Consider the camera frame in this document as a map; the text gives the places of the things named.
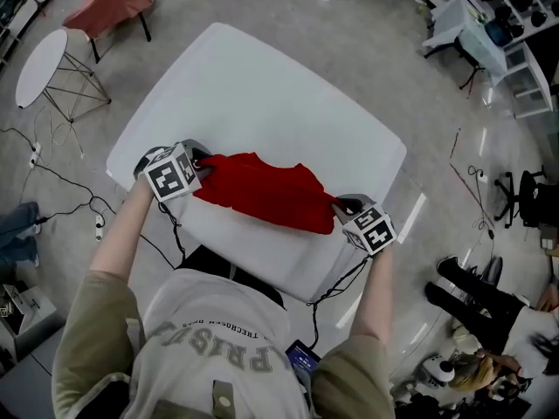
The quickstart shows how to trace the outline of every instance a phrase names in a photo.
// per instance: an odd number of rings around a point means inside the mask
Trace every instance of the sleeve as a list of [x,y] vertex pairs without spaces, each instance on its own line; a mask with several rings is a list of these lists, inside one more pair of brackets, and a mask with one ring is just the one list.
[[316,412],[325,418],[393,418],[386,360],[375,337],[352,336],[334,348],[313,372]]
[[118,278],[89,271],[73,302],[52,370],[57,419],[106,375],[127,372],[135,352],[128,337],[134,322],[138,346],[145,337],[136,299]]

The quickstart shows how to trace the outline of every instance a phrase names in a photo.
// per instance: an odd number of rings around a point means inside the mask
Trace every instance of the stool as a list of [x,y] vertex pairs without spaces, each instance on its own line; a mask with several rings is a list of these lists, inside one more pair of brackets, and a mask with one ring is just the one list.
[[[16,104],[19,108],[26,108],[30,106],[37,98],[43,94],[49,102],[56,108],[60,114],[69,123],[74,123],[78,118],[85,114],[111,103],[107,92],[94,75],[93,70],[88,68],[85,64],[77,60],[72,54],[66,51],[68,44],[68,34],[64,30],[56,30],[44,38],[35,50],[31,53],[30,57],[25,62],[24,68],[19,74],[16,88]],[[68,67],[60,66],[62,59],[65,58],[69,63]],[[79,91],[68,90],[49,86],[49,83],[56,71],[63,72],[77,72],[83,76],[84,81]],[[99,96],[92,96],[85,94],[87,84],[90,84],[99,94]],[[74,101],[72,111],[68,114],[64,113],[56,100],[52,97],[49,90],[57,90],[64,93],[77,95]],[[96,107],[86,110],[84,113],[76,114],[76,108],[82,97],[90,98],[92,100],[99,100],[101,104]]]

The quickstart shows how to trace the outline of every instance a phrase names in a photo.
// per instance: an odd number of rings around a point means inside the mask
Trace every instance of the gray floor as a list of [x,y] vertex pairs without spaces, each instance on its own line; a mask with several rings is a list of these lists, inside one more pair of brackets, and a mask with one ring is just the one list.
[[[47,17],[39,17],[29,29],[0,76],[0,125],[18,127],[33,136],[33,120],[38,116],[38,138],[46,145],[46,160],[49,112],[41,112],[46,101],[39,99],[25,110],[18,109],[14,102],[17,77],[34,46],[59,28],[79,2],[53,0],[46,8]],[[538,169],[542,153],[547,153],[545,144],[537,141],[545,137],[537,120],[514,120],[502,110],[487,110],[481,104],[481,79],[470,99],[458,89],[470,68],[456,52],[428,60],[422,57],[420,45],[428,35],[425,17],[412,0],[157,0],[147,14],[151,43],[146,42],[137,20],[98,42],[104,58],[94,70],[113,104],[75,125],[86,159],[80,159],[70,134],[63,147],[53,149],[50,167],[118,206],[124,194],[104,174],[108,153],[149,90],[212,22],[231,24],[301,62],[374,114],[408,148],[385,201],[396,227],[402,227],[421,193],[427,197],[410,235],[396,248],[394,338],[389,355],[392,377],[397,380],[446,336],[448,317],[429,305],[422,293],[425,282],[437,279],[434,264],[450,254],[462,259],[468,249],[473,249],[470,264],[483,266],[490,257],[491,241],[473,226],[480,208],[451,164],[476,191],[469,165],[483,168],[490,182],[506,170],[513,171],[518,182],[521,171]],[[70,52],[93,64],[88,44],[77,32],[71,35]],[[60,116],[47,108],[56,127]],[[480,156],[483,128],[487,139]],[[56,141],[62,141],[66,130],[60,128]],[[0,201],[6,211],[19,200],[29,154],[16,137],[3,134],[0,144]],[[493,185],[481,184],[480,190],[492,215],[502,206],[500,195]],[[49,214],[73,208],[86,201],[87,194],[39,169],[30,175],[23,200],[37,200]],[[494,254],[505,262],[500,288],[535,302],[548,272],[538,231],[523,228],[520,219],[510,230],[497,224],[494,231]],[[178,262],[170,225],[156,210],[145,232]],[[184,239],[189,251],[196,247],[194,241]],[[24,276],[39,284],[66,314],[96,247],[93,214],[83,209],[73,216],[59,216],[45,225],[38,243],[42,265],[37,270],[24,268]],[[159,255],[142,242],[132,279],[141,309],[169,272]],[[361,287],[362,278],[335,302],[321,307],[319,354],[347,334],[346,327],[338,330],[335,323]],[[287,305],[293,317],[293,337],[312,341],[311,309],[291,299]]]

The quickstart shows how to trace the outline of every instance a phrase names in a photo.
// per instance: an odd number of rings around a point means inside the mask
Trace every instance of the blue jeans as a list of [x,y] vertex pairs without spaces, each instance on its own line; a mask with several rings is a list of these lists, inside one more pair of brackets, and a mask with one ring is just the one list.
[[12,265],[17,261],[35,260],[35,237],[20,239],[17,235],[31,227],[37,215],[38,205],[35,202],[24,203],[10,214],[0,215],[0,264]]

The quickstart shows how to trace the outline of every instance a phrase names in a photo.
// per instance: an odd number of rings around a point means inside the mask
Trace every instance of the black pants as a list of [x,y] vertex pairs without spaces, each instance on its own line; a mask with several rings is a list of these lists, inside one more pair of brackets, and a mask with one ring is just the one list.
[[[182,261],[177,269],[193,269],[229,279],[231,263],[203,245],[200,245]],[[283,306],[283,298],[281,298],[277,290],[265,282],[260,281],[258,278],[253,277],[253,275],[247,273],[243,269],[237,268],[232,280],[262,293],[285,309]]]
[[429,302],[442,307],[458,319],[470,333],[476,336],[485,349],[494,354],[501,354],[507,344],[508,334],[524,304],[515,296],[501,292],[462,270],[454,261],[445,261],[439,266],[438,273],[459,289],[472,295],[489,311],[491,318],[482,315],[446,290],[431,283],[425,287]]

